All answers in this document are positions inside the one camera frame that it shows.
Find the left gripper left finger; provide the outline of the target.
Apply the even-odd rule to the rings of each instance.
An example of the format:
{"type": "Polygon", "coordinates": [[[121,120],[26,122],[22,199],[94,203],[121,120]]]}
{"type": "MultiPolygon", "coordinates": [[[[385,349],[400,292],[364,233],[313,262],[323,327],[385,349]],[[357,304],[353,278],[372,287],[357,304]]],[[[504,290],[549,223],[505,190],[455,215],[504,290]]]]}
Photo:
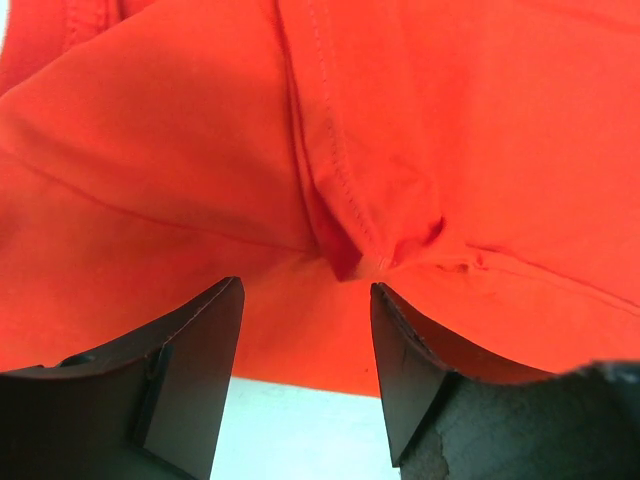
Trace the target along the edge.
{"type": "Polygon", "coordinates": [[[3,373],[2,477],[208,478],[244,298],[230,277],[56,366],[3,373]]]}

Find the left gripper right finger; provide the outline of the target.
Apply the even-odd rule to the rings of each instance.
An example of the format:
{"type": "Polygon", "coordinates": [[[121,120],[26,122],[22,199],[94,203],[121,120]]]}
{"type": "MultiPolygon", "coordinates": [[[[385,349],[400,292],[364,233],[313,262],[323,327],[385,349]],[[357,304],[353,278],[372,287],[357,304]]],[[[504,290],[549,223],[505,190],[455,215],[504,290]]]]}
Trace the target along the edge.
{"type": "Polygon", "coordinates": [[[635,479],[639,366],[519,364],[371,288],[390,457],[404,479],[635,479]]]}

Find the orange t shirt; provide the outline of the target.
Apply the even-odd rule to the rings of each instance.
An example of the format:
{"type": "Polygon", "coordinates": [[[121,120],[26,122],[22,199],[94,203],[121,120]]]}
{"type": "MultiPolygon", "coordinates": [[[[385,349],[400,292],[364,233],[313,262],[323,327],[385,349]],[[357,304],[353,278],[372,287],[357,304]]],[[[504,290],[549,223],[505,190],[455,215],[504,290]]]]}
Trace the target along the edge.
{"type": "Polygon", "coordinates": [[[1,366],[237,276],[237,375],[374,395],[369,289],[521,369],[639,357],[635,1],[13,1],[1,366]]]}

